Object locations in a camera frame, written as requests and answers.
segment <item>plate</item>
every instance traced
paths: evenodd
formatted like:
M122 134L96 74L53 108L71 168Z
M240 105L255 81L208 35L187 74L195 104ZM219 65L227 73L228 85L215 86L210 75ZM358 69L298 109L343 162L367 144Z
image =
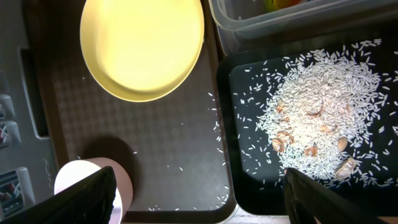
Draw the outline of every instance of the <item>plate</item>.
M80 44L106 91L144 102L167 95L188 77L204 28L199 0L87 0Z

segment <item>white cup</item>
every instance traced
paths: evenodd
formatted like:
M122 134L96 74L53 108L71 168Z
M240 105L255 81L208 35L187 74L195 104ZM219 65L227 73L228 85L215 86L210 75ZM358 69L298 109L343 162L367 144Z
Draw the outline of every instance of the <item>white cup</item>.
M116 176L116 196L109 224L120 224L132 201L132 184L123 167L111 159L101 157L71 161L65 164L55 178L54 194L67 189L106 166L111 166Z

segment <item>textured tray surface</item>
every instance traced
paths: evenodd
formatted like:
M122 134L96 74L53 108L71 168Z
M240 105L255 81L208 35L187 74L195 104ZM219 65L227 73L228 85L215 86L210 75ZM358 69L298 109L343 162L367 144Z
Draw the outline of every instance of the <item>textured tray surface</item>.
M60 127L49 124L53 138L63 134L59 139L65 141L69 161L104 156L126 169L134 187L134 212L127 213L125 221L162 219L149 215L149 209L163 211L158 217L168 222L222 221L236 202L230 197L223 207L225 198L217 197L231 195L225 187L231 184L224 154L217 150L223 150L222 141L216 140L220 127L213 129L218 115L212 110L215 97L208 92L214 92L215 74L206 42L192 73L171 94L148 103L123 101L103 90L85 65L79 42L83 5L84 1L32 1L25 7L39 79L53 88L42 86L44 98L54 96L45 106L49 113L59 111L55 120ZM205 212L196 212L197 217L182 212L194 207Z

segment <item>clear plastic container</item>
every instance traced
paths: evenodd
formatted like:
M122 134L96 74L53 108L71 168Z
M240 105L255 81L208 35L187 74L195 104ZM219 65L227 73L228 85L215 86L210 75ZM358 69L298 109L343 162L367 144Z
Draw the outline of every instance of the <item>clear plastic container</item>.
M220 34L220 39L227 55L234 52L233 49L225 49L225 42L231 38L258 39L398 2L397 0L314 0L269 12L264 1L266 0L209 0L211 13L219 26L219 33L223 32ZM225 33L232 33L234 37L223 37Z

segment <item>tray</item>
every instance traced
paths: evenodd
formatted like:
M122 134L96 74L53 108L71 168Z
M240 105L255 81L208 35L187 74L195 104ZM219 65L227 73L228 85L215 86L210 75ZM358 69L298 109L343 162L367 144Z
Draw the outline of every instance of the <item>tray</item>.
M218 57L208 2L203 3L205 42L193 72L171 94L148 103L117 99L90 75L79 41L84 3L24 4L58 168L75 159L101 156L120 163L134 191L124 222L227 219L236 201L216 125Z
M352 51L351 44L367 39L382 38L380 46L368 49L372 54L371 61L376 64L373 70L374 72L390 73L390 77L394 79L394 75L396 75L394 71L398 70L396 63L393 61L394 56L398 60L398 55L394 55L393 51L393 49L398 49L396 42L398 33L394 23L396 21L377 24L372 27L367 26L354 30L346 30L335 34L269 47L268 49L242 52L227 57L222 61L218 69L217 83L235 197L243 209L256 215L286 215L284 196L281 188L284 176L283 169L280 167L281 164L278 162L279 158L272 146L269 145L268 136L265 132L260 130L255 131L256 116L264 114L262 109L266 107L266 98L270 97L267 92L266 73L287 73L287 69L285 68L286 60L282 61L285 56L295 58L301 53L316 49L325 49L330 52L341 51L343 44L347 46L347 49ZM385 78L387 77L382 77L383 81L381 81L381 84L391 89L389 90L389 98L387 100L389 105L382 108L380 112L381 120L376 120L368 130L374 133L372 137L374 144L372 150L383 156L380 167L387 166L389 170L377 172L375 169L376 171L374 171L370 165L371 162L375 163L374 159L371 161L362 159L361 170L363 172L373 170L380 184L383 184L389 178L393 178L394 183L389 187L369 185L364 188L362 182L362 184L355 184L355 179L351 179L351 186L344 183L338 188L332 187L331 189L363 209L371 210L375 215L397 216L397 210L389 206L388 203L385 203L386 199L393 201L398 198L398 190L396 188L396 184L398 184L396 183L396 178L398 177L398 166L395 162L396 155L392 152L391 155L384 156L382 152L387 147L390 139L394 140L394 143L388 146L390 151L393 151L398 141L398 137L391 127L398 124L398 119L396 116L389 116L389 113L398 109L398 106L393 104L395 100L398 100L398 95L394 91L398 84L396 82L393 83L392 80L386 83L384 82ZM257 83L259 85L263 84L261 90L253 90L252 94L249 94L249 86L255 87ZM381 89L382 85L379 85L379 91L385 93ZM274 93L276 90L277 85L274 86L270 91L271 93ZM247 103L250 97L254 97L254 100ZM244 99L246 103L241 104L240 99ZM379 134L378 129L382 125L385 126L386 130ZM247 149L252 147L252 144L256 148L248 151ZM266 149L266 152L270 152L271 164L267 163L268 158L265 152L260 151L260 147ZM367 149L367 152L369 146L364 143L357 150L365 152L365 149ZM349 147L346 149L346 152L352 155L354 149Z

